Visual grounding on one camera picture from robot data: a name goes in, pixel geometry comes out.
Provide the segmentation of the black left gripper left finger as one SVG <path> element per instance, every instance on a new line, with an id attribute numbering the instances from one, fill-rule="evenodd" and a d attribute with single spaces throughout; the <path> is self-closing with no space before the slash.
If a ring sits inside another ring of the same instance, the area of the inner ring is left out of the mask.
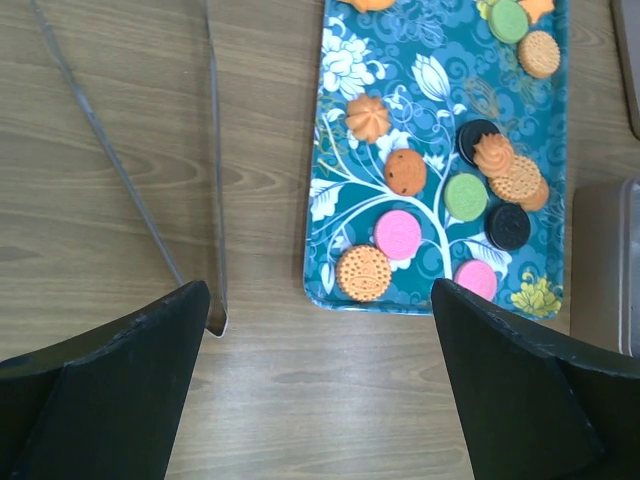
<path id="1" fill-rule="evenodd" d="M 1 363 L 4 479 L 162 479 L 208 317 L 192 281 Z"/>

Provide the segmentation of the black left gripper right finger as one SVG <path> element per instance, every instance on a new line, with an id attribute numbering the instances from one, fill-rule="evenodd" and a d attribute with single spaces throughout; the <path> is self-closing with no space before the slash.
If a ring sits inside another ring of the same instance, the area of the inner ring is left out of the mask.
<path id="1" fill-rule="evenodd" d="M 638 478 L 638 359 L 448 279 L 431 301 L 475 478 Z"/>

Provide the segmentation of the black sandwich cookie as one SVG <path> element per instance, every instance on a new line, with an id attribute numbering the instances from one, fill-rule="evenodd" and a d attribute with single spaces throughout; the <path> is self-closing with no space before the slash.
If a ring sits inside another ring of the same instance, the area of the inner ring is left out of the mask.
<path id="1" fill-rule="evenodd" d="M 485 221 L 485 233 L 498 249 L 518 250 L 529 240 L 531 223 L 520 205 L 501 203 L 490 211 Z"/>
<path id="2" fill-rule="evenodd" d="M 475 119 L 464 123 L 458 129 L 456 137 L 460 157 L 476 168 L 474 146 L 480 142 L 483 135 L 498 134 L 499 132 L 499 128 L 486 119 Z"/>

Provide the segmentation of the steel serving tongs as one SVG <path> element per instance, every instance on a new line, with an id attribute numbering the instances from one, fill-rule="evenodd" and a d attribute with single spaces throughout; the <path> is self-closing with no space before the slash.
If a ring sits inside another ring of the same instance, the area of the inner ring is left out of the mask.
<path id="1" fill-rule="evenodd" d="M 80 107 L 82 113 L 87 119 L 96 139 L 100 143 L 104 153 L 110 161 L 112 167 L 120 177 L 120 180 L 134 203 L 138 213 L 140 214 L 149 234 L 156 247 L 158 248 L 166 266 L 168 267 L 174 280 L 180 285 L 184 285 L 186 280 L 180 273 L 175 258 L 171 254 L 169 248 L 161 237 L 151 213 L 147 209 L 143 200 L 136 191 L 132 180 L 124 168 L 120 158 L 118 157 L 103 125 L 98 116 L 94 112 L 84 90 L 74 78 L 73 71 L 66 61 L 54 30 L 46 19 L 43 10 L 35 0 L 30 0 L 29 5 L 33 11 L 35 20 L 44 38 L 47 48 L 57 64 L 61 74 L 66 81 L 76 103 Z M 212 220 L 215 227 L 215 247 L 217 260 L 215 263 L 215 288 L 212 294 L 212 305 L 209 307 L 209 314 L 206 329 L 216 338 L 221 338 L 226 333 L 229 321 L 228 307 L 228 275 L 225 247 L 225 220 L 223 205 L 223 178 L 222 178 L 222 148 L 221 148 L 221 120 L 220 120 L 220 96 L 219 96 L 219 79 L 217 71 L 217 59 L 214 45 L 213 22 L 211 18 L 209 3 L 204 1 L 204 22 L 207 33 L 208 44 L 208 71 L 209 71 L 209 90 L 210 90 L 210 119 L 212 128 L 212 147 L 210 153 L 210 161 L 212 167 Z"/>

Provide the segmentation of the orange swirl cookie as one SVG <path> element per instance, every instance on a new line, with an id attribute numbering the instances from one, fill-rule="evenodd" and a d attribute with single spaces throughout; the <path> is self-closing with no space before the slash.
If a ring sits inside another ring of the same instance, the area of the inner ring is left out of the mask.
<path id="1" fill-rule="evenodd" d="M 474 163 L 488 178 L 505 175 L 513 164 L 514 149 L 511 142 L 500 133 L 482 134 L 473 148 Z"/>

